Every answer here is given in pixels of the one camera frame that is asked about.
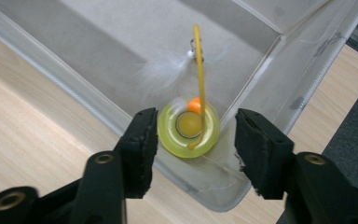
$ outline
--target transparent container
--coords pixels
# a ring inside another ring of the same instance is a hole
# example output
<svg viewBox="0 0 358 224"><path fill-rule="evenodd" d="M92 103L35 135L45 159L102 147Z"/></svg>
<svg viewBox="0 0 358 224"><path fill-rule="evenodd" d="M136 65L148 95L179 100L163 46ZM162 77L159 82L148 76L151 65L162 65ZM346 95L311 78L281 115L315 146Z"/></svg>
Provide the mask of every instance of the transparent container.
<svg viewBox="0 0 358 224"><path fill-rule="evenodd" d="M288 133L357 22L358 0L0 0L0 40L117 135L136 112L197 95L192 65L163 91L141 74L182 60L198 23L220 137L195 159L161 148L155 164L220 212L251 187L235 155L237 109Z"/></svg>

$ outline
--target wooden table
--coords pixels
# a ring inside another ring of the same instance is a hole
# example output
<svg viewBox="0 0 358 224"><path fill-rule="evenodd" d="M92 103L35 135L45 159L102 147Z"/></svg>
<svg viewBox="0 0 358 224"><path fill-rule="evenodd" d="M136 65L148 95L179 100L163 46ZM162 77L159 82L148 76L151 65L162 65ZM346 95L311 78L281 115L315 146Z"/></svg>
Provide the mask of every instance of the wooden table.
<svg viewBox="0 0 358 224"><path fill-rule="evenodd" d="M296 152L321 153L358 98L358 52L345 46L290 132ZM86 159L117 137L87 110L0 43L0 191L33 186L44 195L82 175ZM283 201L251 189L215 213L154 170L143 200L127 200L129 223L275 223Z"/></svg>

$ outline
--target orange ball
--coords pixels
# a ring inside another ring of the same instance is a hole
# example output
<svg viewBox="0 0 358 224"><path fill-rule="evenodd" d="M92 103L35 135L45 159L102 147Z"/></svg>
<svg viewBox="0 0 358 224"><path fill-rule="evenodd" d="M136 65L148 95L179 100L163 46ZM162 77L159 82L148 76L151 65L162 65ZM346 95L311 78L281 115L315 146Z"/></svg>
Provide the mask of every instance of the orange ball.
<svg viewBox="0 0 358 224"><path fill-rule="evenodd" d="M192 99L190 102L188 102L187 104L187 110L200 114L201 113L201 103L200 103L200 98L196 97L194 99Z"/></svg>

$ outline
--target yellow stick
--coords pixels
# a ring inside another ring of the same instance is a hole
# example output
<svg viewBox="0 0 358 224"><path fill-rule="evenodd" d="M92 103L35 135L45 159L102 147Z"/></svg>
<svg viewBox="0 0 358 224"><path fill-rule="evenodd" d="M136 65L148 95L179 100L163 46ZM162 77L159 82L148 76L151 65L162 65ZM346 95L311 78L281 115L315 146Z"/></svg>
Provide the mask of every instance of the yellow stick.
<svg viewBox="0 0 358 224"><path fill-rule="evenodd" d="M205 123L205 87L204 87L203 66L202 66L200 28L199 28L198 24L194 25L194 38L196 41L196 62L197 62L197 70L199 73L201 133L195 142L187 145L187 148L190 150L193 150L196 146L198 146L202 142L203 136L205 134L205 126L206 126L206 123Z"/></svg>

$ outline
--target metal screw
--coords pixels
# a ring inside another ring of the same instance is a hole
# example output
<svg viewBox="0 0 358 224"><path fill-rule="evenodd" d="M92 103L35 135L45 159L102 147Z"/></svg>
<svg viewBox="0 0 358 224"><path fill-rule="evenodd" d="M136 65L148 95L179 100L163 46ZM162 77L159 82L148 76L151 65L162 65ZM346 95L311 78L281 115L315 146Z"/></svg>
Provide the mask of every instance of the metal screw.
<svg viewBox="0 0 358 224"><path fill-rule="evenodd" d="M13 191L0 198L0 211L13 208L25 199L25 194L21 191Z"/></svg>
<svg viewBox="0 0 358 224"><path fill-rule="evenodd" d="M112 155L102 154L102 155L99 155L97 158L95 158L95 162L97 162L99 164L105 164L105 163L112 161L113 159L114 159L114 157Z"/></svg>
<svg viewBox="0 0 358 224"><path fill-rule="evenodd" d="M322 159L322 157L317 156L317 155L308 154L305 156L305 159L315 165L325 165L326 164L326 161L324 159Z"/></svg>

